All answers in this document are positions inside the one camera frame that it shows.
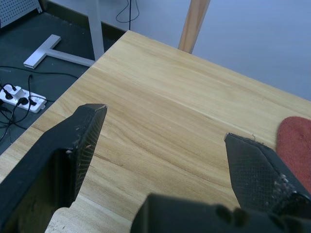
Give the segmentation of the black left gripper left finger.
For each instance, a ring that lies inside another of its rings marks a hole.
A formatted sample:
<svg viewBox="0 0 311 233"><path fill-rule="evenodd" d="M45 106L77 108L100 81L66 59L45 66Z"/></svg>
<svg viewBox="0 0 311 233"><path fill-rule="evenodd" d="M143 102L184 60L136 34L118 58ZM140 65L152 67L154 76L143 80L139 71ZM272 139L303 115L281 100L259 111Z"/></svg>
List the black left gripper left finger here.
<svg viewBox="0 0 311 233"><path fill-rule="evenodd" d="M44 132L0 184L0 230L43 233L76 200L107 113L84 104Z"/></svg>

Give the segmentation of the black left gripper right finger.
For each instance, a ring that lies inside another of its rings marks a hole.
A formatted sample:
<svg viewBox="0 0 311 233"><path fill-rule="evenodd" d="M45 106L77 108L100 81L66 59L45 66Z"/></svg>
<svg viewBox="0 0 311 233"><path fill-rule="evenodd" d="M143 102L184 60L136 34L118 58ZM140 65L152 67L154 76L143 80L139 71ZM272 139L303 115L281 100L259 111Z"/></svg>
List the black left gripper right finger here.
<svg viewBox="0 0 311 233"><path fill-rule="evenodd" d="M276 152L250 138L225 136L232 189L243 209L311 217L311 195Z"/></svg>

